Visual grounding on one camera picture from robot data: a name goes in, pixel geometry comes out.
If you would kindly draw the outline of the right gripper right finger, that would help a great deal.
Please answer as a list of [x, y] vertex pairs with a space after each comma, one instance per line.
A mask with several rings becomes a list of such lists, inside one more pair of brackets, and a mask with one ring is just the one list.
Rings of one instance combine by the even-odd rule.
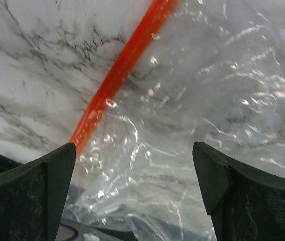
[[194, 142], [192, 156], [217, 240], [285, 240], [285, 178], [203, 142]]

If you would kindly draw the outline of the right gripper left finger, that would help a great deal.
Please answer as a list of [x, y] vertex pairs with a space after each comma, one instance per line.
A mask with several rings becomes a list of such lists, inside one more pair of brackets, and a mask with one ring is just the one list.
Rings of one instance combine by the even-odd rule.
[[75, 165], [66, 143], [25, 164], [0, 155], [0, 240], [55, 240]]

